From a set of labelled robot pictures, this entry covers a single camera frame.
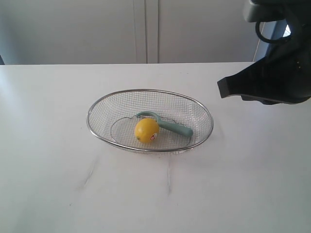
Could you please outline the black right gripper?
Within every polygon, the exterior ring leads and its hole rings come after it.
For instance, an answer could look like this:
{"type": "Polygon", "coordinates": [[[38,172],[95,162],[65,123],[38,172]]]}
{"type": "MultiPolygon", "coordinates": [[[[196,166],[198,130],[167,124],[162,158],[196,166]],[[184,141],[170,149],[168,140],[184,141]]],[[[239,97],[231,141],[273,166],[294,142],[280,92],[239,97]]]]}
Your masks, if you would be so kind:
{"type": "Polygon", "coordinates": [[[311,2],[279,0],[291,34],[244,70],[217,82],[222,98],[241,96],[264,105],[296,104],[311,97],[311,2]]]}

